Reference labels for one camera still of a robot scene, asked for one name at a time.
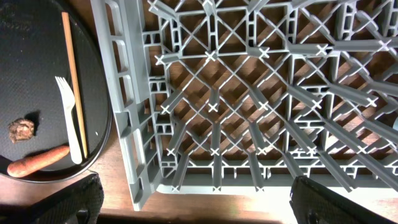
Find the brown food scrap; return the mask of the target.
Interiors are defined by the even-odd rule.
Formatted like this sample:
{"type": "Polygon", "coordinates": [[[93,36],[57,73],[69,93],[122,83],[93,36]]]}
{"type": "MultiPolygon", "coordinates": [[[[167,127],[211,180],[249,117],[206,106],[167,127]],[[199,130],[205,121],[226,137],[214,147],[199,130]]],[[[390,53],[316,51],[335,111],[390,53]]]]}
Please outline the brown food scrap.
{"type": "Polygon", "coordinates": [[[29,119],[19,118],[8,125],[9,139],[12,143],[30,140],[34,136],[35,124],[29,119]]]}

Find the wooden chopstick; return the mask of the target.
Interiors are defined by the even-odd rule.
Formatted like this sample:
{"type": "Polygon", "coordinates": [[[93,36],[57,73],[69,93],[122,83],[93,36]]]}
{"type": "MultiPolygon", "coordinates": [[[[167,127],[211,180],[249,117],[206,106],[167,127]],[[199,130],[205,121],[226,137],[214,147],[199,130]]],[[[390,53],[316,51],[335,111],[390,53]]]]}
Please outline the wooden chopstick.
{"type": "Polygon", "coordinates": [[[80,87],[79,87],[78,74],[77,74],[77,69],[76,69],[75,54],[74,54],[74,49],[73,49],[73,39],[72,39],[72,32],[71,32],[71,27],[70,27],[70,18],[69,18],[69,14],[67,12],[62,12],[61,15],[62,15],[63,30],[64,30],[64,34],[65,34],[65,43],[66,43],[66,47],[67,47],[68,63],[69,63],[70,74],[71,74],[71,78],[72,78],[73,93],[75,96],[76,115],[78,118],[81,143],[83,146],[83,157],[86,159],[88,157],[88,146],[87,146],[86,133],[85,133],[83,107],[81,104],[80,87]]]}

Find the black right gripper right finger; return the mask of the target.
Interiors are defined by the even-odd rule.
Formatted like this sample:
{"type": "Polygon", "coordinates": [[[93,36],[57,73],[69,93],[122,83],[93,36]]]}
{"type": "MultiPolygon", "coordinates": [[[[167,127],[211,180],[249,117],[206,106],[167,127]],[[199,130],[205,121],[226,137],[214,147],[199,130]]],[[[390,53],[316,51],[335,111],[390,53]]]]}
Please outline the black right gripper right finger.
{"type": "Polygon", "coordinates": [[[294,179],[290,206],[299,224],[394,223],[303,175],[294,179]]]}

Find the white plastic fork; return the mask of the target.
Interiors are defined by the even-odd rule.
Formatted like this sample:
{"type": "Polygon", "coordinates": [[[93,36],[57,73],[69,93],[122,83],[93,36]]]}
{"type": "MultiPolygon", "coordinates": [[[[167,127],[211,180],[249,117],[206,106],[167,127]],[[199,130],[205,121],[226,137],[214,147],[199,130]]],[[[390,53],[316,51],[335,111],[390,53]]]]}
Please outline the white plastic fork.
{"type": "Polygon", "coordinates": [[[57,82],[62,97],[71,159],[75,164],[81,164],[83,158],[72,116],[72,110],[75,106],[75,96],[66,79],[63,77],[55,77],[55,81],[57,82]]]}

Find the orange carrot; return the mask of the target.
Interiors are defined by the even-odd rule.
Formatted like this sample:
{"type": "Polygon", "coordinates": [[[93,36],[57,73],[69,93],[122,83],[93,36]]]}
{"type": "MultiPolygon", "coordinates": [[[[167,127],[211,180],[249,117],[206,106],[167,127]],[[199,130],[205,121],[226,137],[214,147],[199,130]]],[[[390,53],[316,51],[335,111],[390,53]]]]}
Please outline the orange carrot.
{"type": "Polygon", "coordinates": [[[28,176],[63,159],[69,152],[69,146],[59,146],[36,156],[19,159],[8,165],[7,173],[15,178],[28,176]]]}

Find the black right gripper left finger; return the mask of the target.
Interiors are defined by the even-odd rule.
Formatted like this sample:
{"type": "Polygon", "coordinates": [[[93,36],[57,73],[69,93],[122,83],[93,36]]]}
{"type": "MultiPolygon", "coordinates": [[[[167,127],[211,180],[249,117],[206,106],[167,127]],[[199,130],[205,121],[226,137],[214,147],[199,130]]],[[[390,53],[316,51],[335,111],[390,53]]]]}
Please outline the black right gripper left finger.
{"type": "Polygon", "coordinates": [[[104,201],[97,173],[87,175],[1,223],[96,223],[104,201]]]}

